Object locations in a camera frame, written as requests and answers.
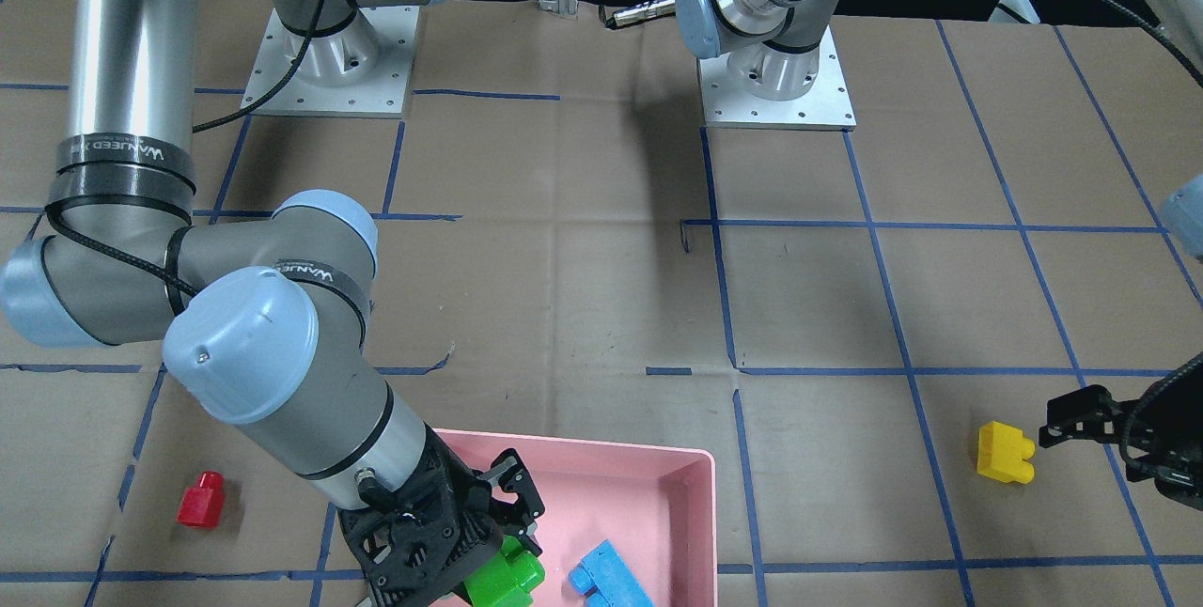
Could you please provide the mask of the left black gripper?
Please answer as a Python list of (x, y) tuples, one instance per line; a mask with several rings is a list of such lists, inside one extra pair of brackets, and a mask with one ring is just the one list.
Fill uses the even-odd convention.
[(1127, 480), (1151, 480), (1162, 496), (1201, 511), (1201, 394), (1199, 371), (1174, 373), (1127, 401), (1091, 383), (1047, 401), (1037, 444), (1118, 444)]

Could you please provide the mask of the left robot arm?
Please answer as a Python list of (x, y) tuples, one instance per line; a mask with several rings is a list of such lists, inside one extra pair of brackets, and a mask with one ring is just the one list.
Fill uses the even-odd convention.
[[(836, 0), (672, 0), (680, 37), (697, 59), (743, 52), (812, 56)], [(1118, 0), (1096, 0), (1146, 32), (1201, 81), (1201, 0), (1148, 0), (1157, 22)], [(1201, 508), (1201, 358), (1155, 381), (1140, 397), (1118, 401), (1098, 383), (1054, 397), (1039, 445), (1110, 444), (1131, 483), (1148, 480), (1162, 496)]]

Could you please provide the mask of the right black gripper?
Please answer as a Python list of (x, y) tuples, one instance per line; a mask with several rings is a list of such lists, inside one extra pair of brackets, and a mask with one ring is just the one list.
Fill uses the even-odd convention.
[(358, 508), (338, 514), (373, 606), (429, 606), (500, 551), (502, 532), (543, 557), (546, 511), (523, 457), (503, 450), (487, 471), (468, 468), (429, 428), (415, 471), (390, 489), (374, 470), (355, 476)]

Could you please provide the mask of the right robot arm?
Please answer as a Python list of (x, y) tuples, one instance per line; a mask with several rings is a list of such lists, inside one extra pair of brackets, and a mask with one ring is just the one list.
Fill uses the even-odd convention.
[(162, 343), (211, 417), (327, 496), (374, 606), (532, 569), (545, 507), (516, 450), (457, 457), (365, 359), (378, 230), (328, 189), (259, 221), (192, 222), (197, 0), (79, 0), (52, 236), (2, 268), (2, 313), (47, 349)]

